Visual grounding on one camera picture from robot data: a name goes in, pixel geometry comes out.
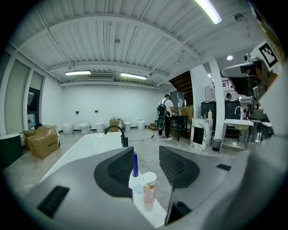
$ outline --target black backpack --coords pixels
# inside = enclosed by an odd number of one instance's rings
[[[168,100],[168,99],[166,99],[163,104],[161,104],[161,102],[160,102],[160,105],[158,105],[158,107],[157,107],[158,117],[165,117],[165,116],[167,116],[167,108],[166,108],[166,106],[164,105],[167,100]]]

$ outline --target corrugated metal ceiling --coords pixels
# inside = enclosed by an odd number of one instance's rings
[[[214,25],[194,0],[46,0],[24,18],[10,42],[63,82],[69,70],[148,76],[157,85],[206,53],[260,43],[263,32],[244,0],[211,0]],[[236,22],[234,15],[245,19]]]

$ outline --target blue bottle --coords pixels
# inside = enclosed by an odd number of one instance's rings
[[[136,152],[134,152],[133,176],[138,177],[138,161],[137,161],[137,153]]]

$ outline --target fluorescent light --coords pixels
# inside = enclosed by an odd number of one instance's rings
[[[134,78],[139,78],[139,79],[143,79],[143,80],[147,79],[147,77],[144,77],[144,76],[134,75],[134,74],[127,74],[127,73],[121,73],[120,76],[121,77],[134,77]]]
[[[215,10],[214,6],[211,4],[209,0],[195,0],[195,1],[203,8],[203,10],[205,10],[205,12],[214,22],[214,24],[218,24],[222,21],[220,15]]]
[[[71,75],[86,75],[86,74],[91,74],[91,72],[89,70],[85,70],[85,71],[71,71],[71,72],[66,72],[65,74],[67,76],[71,76]]]

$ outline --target faucet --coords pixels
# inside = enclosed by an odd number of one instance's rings
[[[104,134],[107,134],[107,132],[108,132],[108,130],[110,129],[110,128],[117,128],[117,129],[119,129],[120,130],[120,132],[121,132],[121,142],[122,142],[122,146],[123,147],[126,147],[126,141],[125,141],[125,135],[124,135],[124,131],[123,131],[123,129],[122,128],[120,128],[119,126],[117,126],[117,125],[110,125],[110,126],[108,126],[107,127],[107,129],[105,129],[105,132],[104,132]]]
[[[243,109],[242,109],[241,106],[238,106],[238,107],[235,108],[235,112],[234,112],[234,114],[236,114],[236,110],[237,110],[237,108],[240,108],[240,120],[243,120]]]

